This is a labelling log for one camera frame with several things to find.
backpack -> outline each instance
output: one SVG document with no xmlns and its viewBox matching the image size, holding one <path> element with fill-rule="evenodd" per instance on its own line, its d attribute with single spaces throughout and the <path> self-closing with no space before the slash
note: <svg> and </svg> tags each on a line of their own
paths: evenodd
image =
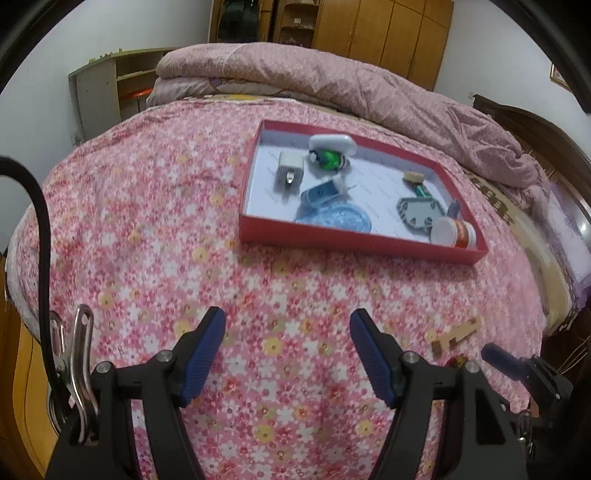
<svg viewBox="0 0 591 480">
<path fill-rule="evenodd" d="M 217 39 L 229 43 L 256 41 L 258 0 L 225 0 L 226 7 L 217 29 Z"/>
</svg>

bed sheet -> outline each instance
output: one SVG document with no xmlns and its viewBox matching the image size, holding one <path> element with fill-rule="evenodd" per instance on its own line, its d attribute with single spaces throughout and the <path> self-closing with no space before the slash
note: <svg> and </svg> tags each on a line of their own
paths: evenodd
<svg viewBox="0 0 591 480">
<path fill-rule="evenodd" d="M 489 254 L 473 267 L 238 242 L 246 155 L 260 120 L 321 125 L 442 164 L 479 222 Z M 392 412 L 375 398 L 349 337 L 364 307 L 403 348 L 432 361 L 425 332 L 479 316 L 482 328 L 438 362 L 479 358 L 486 342 L 539 353 L 544 313 L 527 256 L 507 224 L 445 154 L 371 124 L 291 100 L 193 99 L 149 109 L 87 142 L 44 183 L 52 228 L 51 308 L 70 332 L 95 313 L 91 364 L 136 364 L 171 348 L 210 305 L 227 332 L 201 396 L 183 411 L 209 479 L 367 478 Z M 38 236 L 29 212 L 15 256 L 36 310 Z M 512 408 L 528 395 L 487 365 Z M 435 404 L 418 478 L 430 478 Z M 134 426 L 155 478 L 141 405 Z"/>
</svg>

wooden furniture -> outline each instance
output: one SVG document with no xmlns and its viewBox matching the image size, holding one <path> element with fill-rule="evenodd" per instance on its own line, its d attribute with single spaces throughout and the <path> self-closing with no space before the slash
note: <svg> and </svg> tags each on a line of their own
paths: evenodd
<svg viewBox="0 0 591 480">
<path fill-rule="evenodd" d="M 0 257 L 0 271 L 4 261 Z M 4 275 L 0 275 L 4 292 Z M 41 479 L 57 436 L 47 417 L 41 347 L 0 295 L 0 465 L 15 479 Z"/>
<path fill-rule="evenodd" d="M 70 96 L 80 142 L 107 131 L 145 108 L 156 65 L 173 48 L 110 53 L 70 73 Z"/>
<path fill-rule="evenodd" d="M 321 0 L 312 46 L 433 90 L 452 11 L 452 0 Z"/>
<path fill-rule="evenodd" d="M 279 0 L 273 42 L 311 47 L 319 0 Z"/>
<path fill-rule="evenodd" d="M 579 234 L 591 251 L 591 161 L 559 127 L 521 108 L 500 105 L 475 95 L 474 108 L 500 124 L 521 144 L 559 189 L 562 207 L 575 219 Z M 570 327 L 544 339 L 543 358 L 559 368 L 570 353 L 591 335 L 591 305 L 567 322 Z M 574 381 L 583 362 L 566 373 Z"/>
</svg>

wardrobe door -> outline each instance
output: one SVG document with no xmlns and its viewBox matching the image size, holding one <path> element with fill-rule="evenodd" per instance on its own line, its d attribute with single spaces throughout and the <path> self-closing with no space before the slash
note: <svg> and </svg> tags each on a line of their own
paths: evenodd
<svg viewBox="0 0 591 480">
<path fill-rule="evenodd" d="M 396 3 L 404 5 L 405 7 L 414 10 L 415 12 L 423 14 L 425 10 L 425 0 L 396 0 Z"/>
<path fill-rule="evenodd" d="M 395 4 L 380 66 L 407 78 L 413 62 L 422 15 L 408 7 Z"/>
<path fill-rule="evenodd" d="M 447 28 L 430 18 L 423 17 L 417 48 L 408 75 L 411 82 L 427 90 L 435 88 L 447 43 L 447 33 Z"/>
<path fill-rule="evenodd" d="M 350 59 L 379 65 L 393 6 L 392 0 L 361 0 Z"/>
<path fill-rule="evenodd" d="M 449 28 L 452 22 L 452 0 L 427 0 L 425 4 L 425 17 L 430 18 L 442 27 Z"/>
<path fill-rule="evenodd" d="M 320 0 L 320 18 L 312 46 L 349 56 L 359 0 Z"/>
</svg>

blue gripper pad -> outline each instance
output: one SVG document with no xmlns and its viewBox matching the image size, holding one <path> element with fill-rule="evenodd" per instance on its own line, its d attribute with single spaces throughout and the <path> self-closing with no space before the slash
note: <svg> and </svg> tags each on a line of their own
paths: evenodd
<svg viewBox="0 0 591 480">
<path fill-rule="evenodd" d="M 218 307 L 209 307 L 198 327 L 185 333 L 174 347 L 181 369 L 178 396 L 184 406 L 201 394 L 225 333 L 226 314 Z"/>
<path fill-rule="evenodd" d="M 512 380 L 520 381 L 526 372 L 523 362 L 495 343 L 487 343 L 480 351 L 482 359 Z"/>
<path fill-rule="evenodd" d="M 389 407 L 396 401 L 396 393 L 392 386 L 392 371 L 376 340 L 369 331 L 363 317 L 367 317 L 379 335 L 383 335 L 373 324 L 365 310 L 357 309 L 351 314 L 349 329 L 351 340 L 363 363 L 376 397 L 384 400 Z"/>
</svg>

